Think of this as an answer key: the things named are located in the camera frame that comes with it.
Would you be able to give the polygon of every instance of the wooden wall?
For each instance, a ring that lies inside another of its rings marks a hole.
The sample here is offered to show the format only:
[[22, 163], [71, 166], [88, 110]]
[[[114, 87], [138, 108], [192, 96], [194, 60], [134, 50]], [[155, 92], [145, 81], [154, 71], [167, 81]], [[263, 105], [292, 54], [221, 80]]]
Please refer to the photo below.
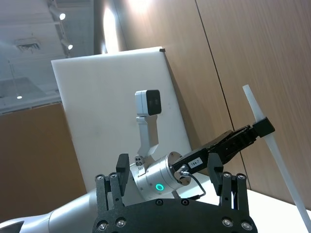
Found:
[[0, 222], [86, 193], [61, 104], [0, 116], [0, 189]]
[[[129, 50], [166, 49], [192, 147], [254, 122], [242, 90], [250, 84], [311, 209], [310, 1], [149, 0], [139, 1], [141, 7], [135, 0], [116, 2]], [[244, 172], [244, 162], [252, 190], [292, 202], [264, 142], [243, 150], [242, 158], [226, 169]]]

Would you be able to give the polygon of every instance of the white camera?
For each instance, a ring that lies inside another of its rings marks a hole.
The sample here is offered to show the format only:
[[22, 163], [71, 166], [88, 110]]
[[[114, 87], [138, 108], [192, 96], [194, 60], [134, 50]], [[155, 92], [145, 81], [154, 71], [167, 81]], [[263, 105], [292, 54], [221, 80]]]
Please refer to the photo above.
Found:
[[135, 93], [137, 115], [148, 117], [160, 114], [161, 99], [159, 90], [144, 90]]

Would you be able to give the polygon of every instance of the white stick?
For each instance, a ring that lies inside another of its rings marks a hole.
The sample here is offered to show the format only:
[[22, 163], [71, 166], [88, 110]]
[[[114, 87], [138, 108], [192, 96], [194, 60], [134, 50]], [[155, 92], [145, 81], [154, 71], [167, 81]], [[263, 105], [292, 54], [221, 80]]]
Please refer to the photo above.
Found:
[[[251, 106], [251, 109], [253, 111], [253, 114], [254, 114], [254, 117], [255, 117], [255, 120], [256, 121], [260, 121], [262, 119], [265, 118], [264, 114], [262, 113], [262, 110], [260, 109], [249, 85], [245, 85], [243, 86], [243, 90], [245, 92], [245, 95], [247, 97], [247, 100], [249, 102], [249, 105]], [[286, 165], [284, 163], [284, 160], [282, 158], [282, 155], [278, 149], [278, 146], [276, 144], [276, 141], [275, 141], [275, 138], [273, 136], [273, 134], [269, 134], [265, 137], [263, 137], [264, 140], [266, 141], [273, 157], [274, 157], [274, 160], [276, 161], [276, 164], [278, 166], [278, 169], [280, 170], [282, 176], [283, 176], [283, 179], [287, 185], [287, 188], [294, 200], [294, 203], [296, 204], [297, 208], [298, 208], [298, 211], [302, 217], [302, 220], [304, 221], [307, 229], [308, 229], [308, 232], [311, 233], [311, 220], [309, 218], [309, 215], [307, 213], [307, 210], [306, 210], [306, 207], [297, 191], [297, 188], [295, 187], [295, 184], [286, 168]]]

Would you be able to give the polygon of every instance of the black cable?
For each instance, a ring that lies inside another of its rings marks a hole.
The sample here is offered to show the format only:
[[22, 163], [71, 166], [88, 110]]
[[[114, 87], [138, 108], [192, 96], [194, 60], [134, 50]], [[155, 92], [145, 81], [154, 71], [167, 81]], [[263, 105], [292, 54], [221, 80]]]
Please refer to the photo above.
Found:
[[194, 181], [198, 184], [198, 186], [199, 186], [199, 187], [201, 188], [201, 190], [203, 191], [203, 194], [195, 195], [195, 196], [193, 196], [193, 197], [188, 198], [188, 199], [190, 199], [190, 200], [197, 200], [197, 199], [199, 199], [200, 197], [204, 196], [204, 195], [206, 194], [206, 191], [204, 190], [204, 188], [202, 187], [202, 185], [200, 184], [200, 182], [198, 181], [198, 179], [197, 179], [195, 176], [193, 176], [192, 174], [189, 174], [189, 176], [190, 176], [191, 178], [194, 179]]

